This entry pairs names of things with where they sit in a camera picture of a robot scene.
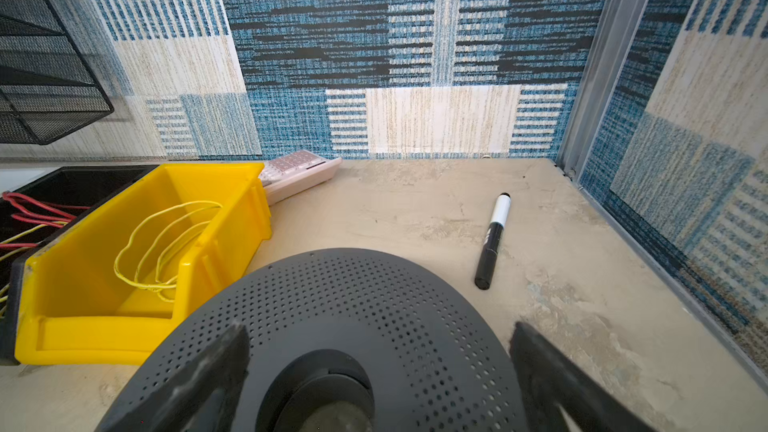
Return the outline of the black mesh shelf rack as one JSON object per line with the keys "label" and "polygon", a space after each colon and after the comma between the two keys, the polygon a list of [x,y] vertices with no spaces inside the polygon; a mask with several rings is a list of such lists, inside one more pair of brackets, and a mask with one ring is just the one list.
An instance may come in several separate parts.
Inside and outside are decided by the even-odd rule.
{"label": "black mesh shelf rack", "polygon": [[50,0],[1,0],[1,142],[48,145],[113,112]]}

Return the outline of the black white marker pen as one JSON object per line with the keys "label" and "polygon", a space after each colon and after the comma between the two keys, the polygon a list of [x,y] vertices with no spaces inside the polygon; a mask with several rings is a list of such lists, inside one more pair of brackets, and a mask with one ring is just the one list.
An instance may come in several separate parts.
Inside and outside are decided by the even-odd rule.
{"label": "black white marker pen", "polygon": [[478,265],[474,276],[474,284],[480,290],[488,290],[491,286],[501,238],[511,207],[511,197],[508,193],[500,194],[495,202],[489,227],[487,229]]}

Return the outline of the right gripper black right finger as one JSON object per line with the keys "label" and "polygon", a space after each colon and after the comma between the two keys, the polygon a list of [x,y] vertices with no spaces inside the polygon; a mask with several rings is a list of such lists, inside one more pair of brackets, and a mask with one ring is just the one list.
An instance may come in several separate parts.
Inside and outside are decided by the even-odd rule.
{"label": "right gripper black right finger", "polygon": [[532,325],[515,323],[509,354],[531,431],[567,431],[566,417],[582,431],[652,429]]}

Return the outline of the yellow plastic bin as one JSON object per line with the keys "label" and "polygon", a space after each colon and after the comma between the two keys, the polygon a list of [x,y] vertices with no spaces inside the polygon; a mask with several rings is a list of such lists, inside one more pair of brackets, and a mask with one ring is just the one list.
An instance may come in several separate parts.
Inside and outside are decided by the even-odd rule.
{"label": "yellow plastic bin", "polygon": [[25,263],[15,357],[139,365],[272,234],[259,163],[165,164]]}

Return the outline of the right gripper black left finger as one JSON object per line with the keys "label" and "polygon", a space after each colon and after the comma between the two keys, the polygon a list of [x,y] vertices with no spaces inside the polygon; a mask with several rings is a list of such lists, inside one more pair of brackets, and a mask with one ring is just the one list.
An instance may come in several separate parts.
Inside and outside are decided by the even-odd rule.
{"label": "right gripper black left finger", "polygon": [[247,328],[235,323],[136,405],[115,404],[98,431],[229,431],[250,361]]}

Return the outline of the black plastic bin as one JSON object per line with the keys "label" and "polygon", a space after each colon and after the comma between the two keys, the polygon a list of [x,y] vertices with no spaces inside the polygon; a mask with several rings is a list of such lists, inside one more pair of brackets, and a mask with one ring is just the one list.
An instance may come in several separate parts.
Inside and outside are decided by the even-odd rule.
{"label": "black plastic bin", "polygon": [[[132,166],[67,166],[58,168],[24,186],[24,194],[52,207],[65,210],[82,220],[91,210],[148,174],[153,165]],[[22,290],[22,274],[26,260],[34,251],[1,252],[1,364],[14,366],[17,323]]]}

